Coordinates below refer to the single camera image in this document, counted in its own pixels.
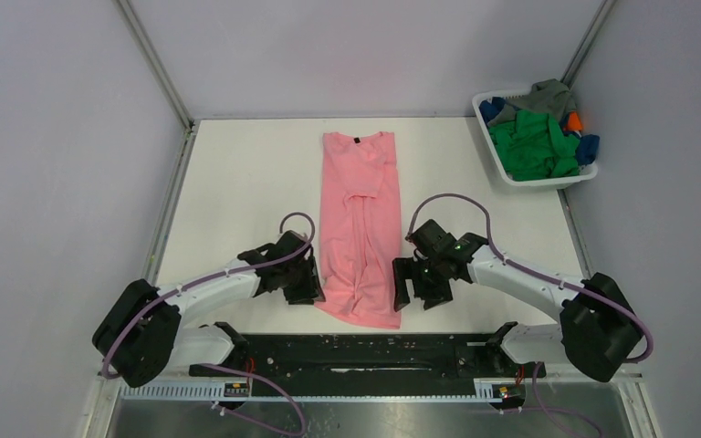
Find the pink t-shirt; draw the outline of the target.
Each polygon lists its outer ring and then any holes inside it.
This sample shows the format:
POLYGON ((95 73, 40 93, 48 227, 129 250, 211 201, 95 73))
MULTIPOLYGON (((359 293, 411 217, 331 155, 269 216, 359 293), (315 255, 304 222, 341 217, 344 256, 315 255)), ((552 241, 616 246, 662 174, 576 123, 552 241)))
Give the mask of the pink t-shirt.
POLYGON ((395 137, 322 137, 319 206, 321 311, 344 322, 398 329, 392 262, 402 251, 395 137))

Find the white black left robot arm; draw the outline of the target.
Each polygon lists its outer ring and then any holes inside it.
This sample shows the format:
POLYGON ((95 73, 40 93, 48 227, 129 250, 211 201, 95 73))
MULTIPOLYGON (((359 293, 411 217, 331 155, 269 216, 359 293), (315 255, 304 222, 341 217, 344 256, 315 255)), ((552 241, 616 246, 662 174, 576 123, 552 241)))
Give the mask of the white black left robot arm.
POLYGON ((91 342, 110 378, 141 387, 165 371, 199 373, 203 364, 234 375, 247 361, 248 342, 230 324, 196 320, 236 301, 280 290, 289 305, 323 300, 312 244, 293 231, 247 250, 220 270, 185 282, 129 283, 91 342))

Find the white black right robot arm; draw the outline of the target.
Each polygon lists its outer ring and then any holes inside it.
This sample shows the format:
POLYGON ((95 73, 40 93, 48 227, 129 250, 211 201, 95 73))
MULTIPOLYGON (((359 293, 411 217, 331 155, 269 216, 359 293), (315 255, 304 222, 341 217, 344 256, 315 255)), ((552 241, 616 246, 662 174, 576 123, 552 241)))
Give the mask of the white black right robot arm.
POLYGON ((544 325, 510 322, 491 338, 488 367, 508 376, 522 364, 568 363, 586 377, 610 381, 642 339, 643 331, 617 283, 538 271, 512 260, 494 242, 466 233, 456 238, 428 220, 407 236, 415 251, 392 262, 395 310, 411 297, 430 309, 452 300, 456 281, 503 292, 551 318, 544 325))

